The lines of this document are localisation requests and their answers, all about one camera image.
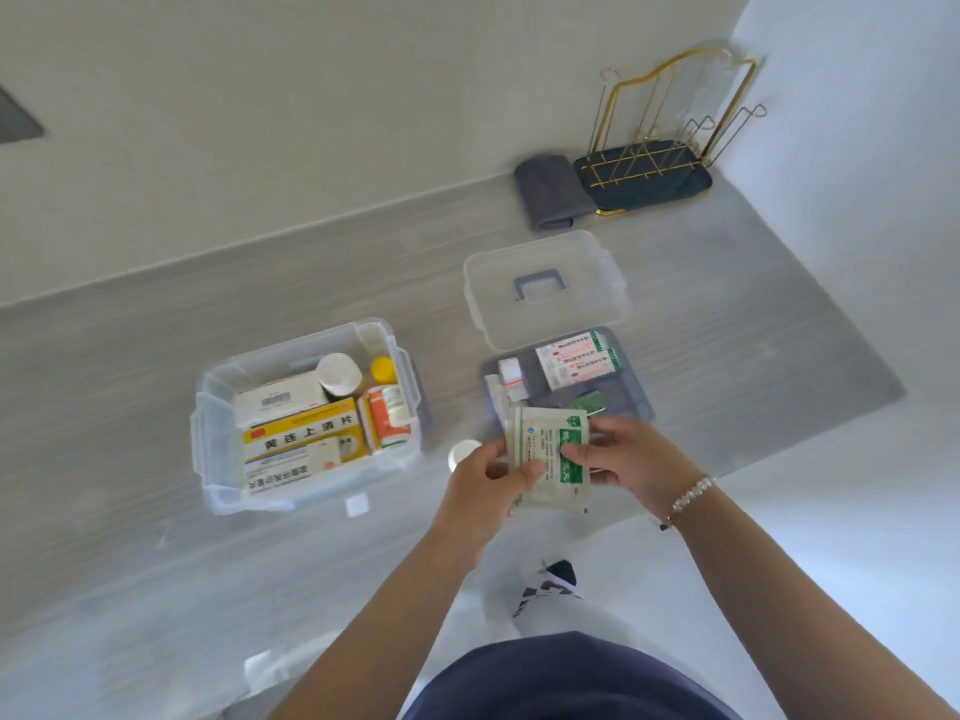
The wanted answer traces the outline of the person's left hand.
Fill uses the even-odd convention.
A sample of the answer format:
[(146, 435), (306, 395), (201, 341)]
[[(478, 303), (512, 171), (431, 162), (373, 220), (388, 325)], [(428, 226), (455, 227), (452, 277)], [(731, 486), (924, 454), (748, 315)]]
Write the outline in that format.
[(499, 496), (491, 479), (494, 462), (504, 459), (504, 438), (486, 442), (451, 474), (428, 535), (461, 557), (479, 561), (497, 535), (518, 496)]

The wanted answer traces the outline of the person's right hand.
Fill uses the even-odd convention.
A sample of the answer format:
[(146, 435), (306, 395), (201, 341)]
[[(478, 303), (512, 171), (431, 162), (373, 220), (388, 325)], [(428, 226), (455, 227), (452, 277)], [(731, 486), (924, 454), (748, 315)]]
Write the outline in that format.
[(662, 524), (671, 525), (714, 488), (709, 476), (654, 425), (641, 419), (594, 415), (590, 441), (605, 441), (605, 471), (589, 472), (595, 484), (631, 493)]

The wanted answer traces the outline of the stack of green white sachets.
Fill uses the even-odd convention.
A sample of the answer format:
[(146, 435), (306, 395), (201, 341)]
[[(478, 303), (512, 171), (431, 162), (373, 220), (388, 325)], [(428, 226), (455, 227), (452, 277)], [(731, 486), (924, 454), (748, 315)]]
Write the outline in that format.
[(505, 438), (511, 470), (531, 460), (546, 466), (536, 484), (513, 501), (512, 516), (553, 510), (587, 512), (592, 497), (590, 472), (561, 452), (563, 445), (589, 441), (585, 410), (513, 406), (506, 420)]

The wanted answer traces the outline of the person's left forearm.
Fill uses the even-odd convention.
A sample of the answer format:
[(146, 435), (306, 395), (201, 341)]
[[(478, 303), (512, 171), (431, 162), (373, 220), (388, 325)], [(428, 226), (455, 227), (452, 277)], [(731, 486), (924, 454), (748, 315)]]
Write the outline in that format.
[(268, 720), (396, 720), (493, 535), (436, 521)]

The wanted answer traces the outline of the white paper strip packet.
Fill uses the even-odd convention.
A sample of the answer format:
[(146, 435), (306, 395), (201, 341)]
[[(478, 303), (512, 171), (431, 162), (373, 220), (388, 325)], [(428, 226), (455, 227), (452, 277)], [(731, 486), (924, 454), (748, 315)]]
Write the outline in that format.
[(484, 381), (494, 413), (504, 434), (506, 434), (509, 431), (513, 409), (507, 389), (496, 374), (485, 375)]

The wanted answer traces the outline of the red white medicine box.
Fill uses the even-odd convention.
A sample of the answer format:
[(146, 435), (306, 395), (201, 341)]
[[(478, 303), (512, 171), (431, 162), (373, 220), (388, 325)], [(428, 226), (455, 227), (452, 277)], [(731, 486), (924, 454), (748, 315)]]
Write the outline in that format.
[(551, 392), (622, 371), (618, 351), (599, 328), (538, 346), (534, 355)]

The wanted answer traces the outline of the small red white box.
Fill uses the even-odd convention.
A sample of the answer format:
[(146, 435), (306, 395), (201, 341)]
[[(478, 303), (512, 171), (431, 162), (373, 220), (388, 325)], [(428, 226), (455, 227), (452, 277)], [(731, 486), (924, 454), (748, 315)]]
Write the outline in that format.
[(518, 357), (501, 359), (497, 363), (498, 374), (510, 403), (520, 403), (529, 399), (522, 364)]

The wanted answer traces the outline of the person's black white shoe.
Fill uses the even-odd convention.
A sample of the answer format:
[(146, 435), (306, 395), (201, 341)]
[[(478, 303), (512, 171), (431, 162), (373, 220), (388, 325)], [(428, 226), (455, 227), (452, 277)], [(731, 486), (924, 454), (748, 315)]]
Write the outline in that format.
[(511, 618), (519, 618), (525, 610), (536, 605), (536, 602), (547, 598), (574, 598), (582, 600), (583, 596), (578, 589), (577, 574), (572, 562), (561, 558), (544, 563), (523, 577), (523, 585), (511, 612)]

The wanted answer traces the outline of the orange white medicine bottle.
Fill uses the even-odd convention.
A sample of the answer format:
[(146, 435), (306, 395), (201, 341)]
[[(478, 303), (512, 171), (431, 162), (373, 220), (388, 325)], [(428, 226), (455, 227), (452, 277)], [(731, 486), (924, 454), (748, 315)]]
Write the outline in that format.
[(373, 452), (400, 447), (410, 441), (412, 416), (400, 385), (367, 389), (360, 398), (359, 413)]

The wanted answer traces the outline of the person's dark blue shorts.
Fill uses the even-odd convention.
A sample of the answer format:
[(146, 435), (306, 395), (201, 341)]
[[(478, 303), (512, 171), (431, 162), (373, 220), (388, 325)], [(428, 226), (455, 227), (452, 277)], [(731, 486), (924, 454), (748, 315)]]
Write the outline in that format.
[(580, 632), (474, 649), (432, 678), (402, 720), (741, 720), (710, 690), (629, 646)]

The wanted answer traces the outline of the yellow medicine box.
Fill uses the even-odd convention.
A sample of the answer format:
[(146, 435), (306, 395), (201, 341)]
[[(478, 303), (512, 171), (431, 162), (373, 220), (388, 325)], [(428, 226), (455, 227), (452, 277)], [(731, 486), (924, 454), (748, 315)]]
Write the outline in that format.
[(249, 463), (327, 439), (336, 441), (342, 464), (369, 455), (353, 397), (251, 427), (243, 434), (242, 460)]

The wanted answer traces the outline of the white blue medicine box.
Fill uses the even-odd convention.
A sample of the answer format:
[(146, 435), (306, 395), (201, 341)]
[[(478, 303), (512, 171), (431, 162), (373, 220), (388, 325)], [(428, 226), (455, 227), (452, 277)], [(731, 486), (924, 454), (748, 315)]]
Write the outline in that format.
[(244, 487), (250, 494), (263, 493), (333, 471), (368, 455), (364, 438), (352, 434), (331, 435), (247, 462), (244, 466)]

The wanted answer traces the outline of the plain white medicine box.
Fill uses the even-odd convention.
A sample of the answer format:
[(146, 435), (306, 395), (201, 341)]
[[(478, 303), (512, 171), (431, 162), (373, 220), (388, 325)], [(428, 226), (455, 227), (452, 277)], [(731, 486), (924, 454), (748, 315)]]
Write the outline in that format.
[(329, 403), (316, 373), (307, 371), (236, 394), (232, 409), (235, 425), (248, 430)]

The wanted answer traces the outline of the dark blue drip tray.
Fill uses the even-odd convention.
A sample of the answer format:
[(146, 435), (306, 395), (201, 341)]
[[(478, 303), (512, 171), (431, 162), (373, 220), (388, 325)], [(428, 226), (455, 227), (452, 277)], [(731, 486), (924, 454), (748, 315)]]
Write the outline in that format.
[(573, 169), (600, 216), (687, 200), (714, 183), (701, 158), (676, 140), (607, 148), (575, 160)]

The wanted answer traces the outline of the clear plastic storage box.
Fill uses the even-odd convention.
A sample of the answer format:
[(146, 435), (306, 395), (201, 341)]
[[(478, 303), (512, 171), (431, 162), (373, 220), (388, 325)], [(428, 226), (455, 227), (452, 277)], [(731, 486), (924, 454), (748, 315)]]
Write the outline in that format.
[[(364, 390), (378, 386), (370, 365), (378, 356), (394, 362), (398, 383), (412, 417), (410, 440), (374, 452), (338, 468), (287, 485), (249, 493), (244, 486), (243, 434), (234, 422), (234, 397), (242, 392), (293, 375), (314, 372), (319, 360), (333, 352), (348, 354), (365, 375)], [(221, 362), (205, 372), (198, 385), (197, 407), (191, 415), (194, 472), (200, 478), (210, 510), (221, 516), (243, 511), (292, 511), (309, 500), (356, 492), (361, 486), (410, 467), (422, 453), (426, 412), (421, 384), (409, 353), (399, 346), (389, 324), (380, 318), (340, 325), (308, 336), (289, 339)]]

